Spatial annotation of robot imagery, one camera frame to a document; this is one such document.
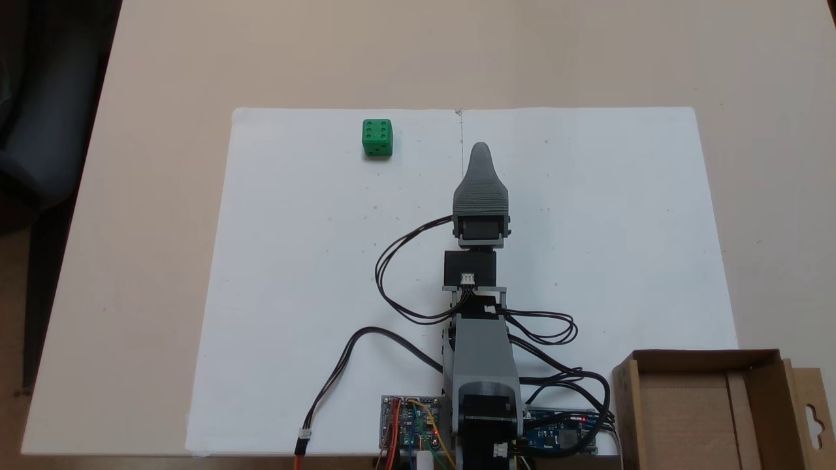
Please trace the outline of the wide ridged grey gripper finger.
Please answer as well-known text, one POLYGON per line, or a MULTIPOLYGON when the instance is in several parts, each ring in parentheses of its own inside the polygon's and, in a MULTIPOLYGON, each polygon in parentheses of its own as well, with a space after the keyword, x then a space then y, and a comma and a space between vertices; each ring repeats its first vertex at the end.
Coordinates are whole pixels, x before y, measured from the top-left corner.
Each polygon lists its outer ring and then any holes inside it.
POLYGON ((496 173, 492 152, 484 142, 472 147, 468 169, 454 191, 452 214, 456 217, 509 214, 507 187, 496 173))

